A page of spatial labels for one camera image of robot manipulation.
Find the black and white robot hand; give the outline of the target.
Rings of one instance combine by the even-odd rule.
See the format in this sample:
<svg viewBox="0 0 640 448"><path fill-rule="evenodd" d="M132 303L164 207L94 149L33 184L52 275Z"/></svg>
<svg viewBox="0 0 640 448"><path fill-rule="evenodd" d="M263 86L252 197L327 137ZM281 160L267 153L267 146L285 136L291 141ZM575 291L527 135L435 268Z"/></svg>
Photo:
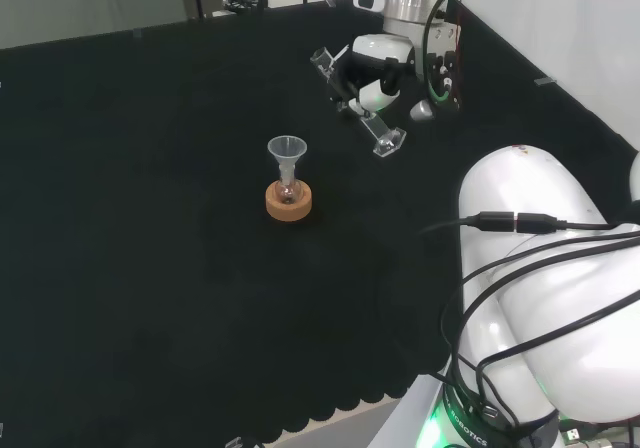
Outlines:
<svg viewBox="0 0 640 448"><path fill-rule="evenodd" d="M369 116L391 105L403 80L415 74L415 49L405 37L361 35L339 52L332 68L338 100L358 116Z"/></svg>

